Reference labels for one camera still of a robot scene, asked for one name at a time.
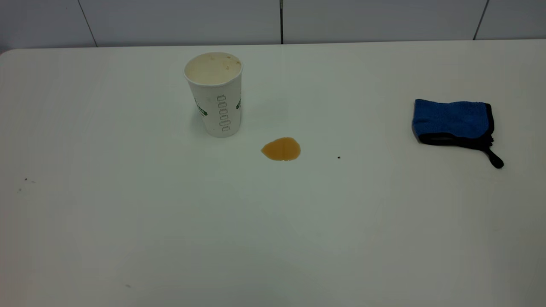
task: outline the white tiled wall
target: white tiled wall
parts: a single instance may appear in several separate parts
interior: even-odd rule
[[[77,0],[1,0],[0,52],[95,46]]]
[[[487,0],[284,0],[284,42],[472,39]],[[279,44],[279,0],[3,0],[12,48]],[[546,38],[546,0],[490,0],[477,39]]]
[[[486,0],[285,0],[284,42],[472,39]]]
[[[80,0],[99,46],[279,44],[278,0]]]
[[[490,0],[476,39],[546,38],[546,0]]]

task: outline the black trim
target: black trim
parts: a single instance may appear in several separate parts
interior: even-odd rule
[[[283,30],[283,21],[282,21],[282,0],[280,1],[281,6],[281,45],[284,44],[284,30]]]
[[[489,147],[493,145],[493,131],[495,130],[495,121],[493,120],[493,113],[491,111],[491,105],[486,103],[485,109],[487,112],[487,119],[489,121],[489,127],[485,133],[475,139],[461,138],[447,132],[440,133],[425,133],[419,136],[419,140],[428,145],[436,146],[459,146],[464,148],[476,149],[485,152],[489,157],[489,161],[496,168],[502,168],[504,162],[494,154]]]

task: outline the black strap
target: black strap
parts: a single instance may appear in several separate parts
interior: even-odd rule
[[[505,163],[496,154],[494,154],[491,151],[491,148],[486,147],[482,151],[485,152],[485,154],[489,156],[489,161],[491,162],[491,164],[493,164],[494,167],[502,168],[503,166],[505,166]]]

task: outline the coffee residue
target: coffee residue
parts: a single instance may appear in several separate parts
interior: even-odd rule
[[[293,138],[280,138],[262,148],[263,154],[275,161],[290,161],[299,157],[300,144]]]

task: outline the green logo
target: green logo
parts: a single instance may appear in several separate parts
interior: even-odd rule
[[[208,113],[199,106],[199,104],[197,103],[197,99],[195,97],[193,97],[193,100],[195,100],[195,104],[197,105],[197,108],[199,109],[199,112],[201,112],[201,114],[203,116],[207,116]]]

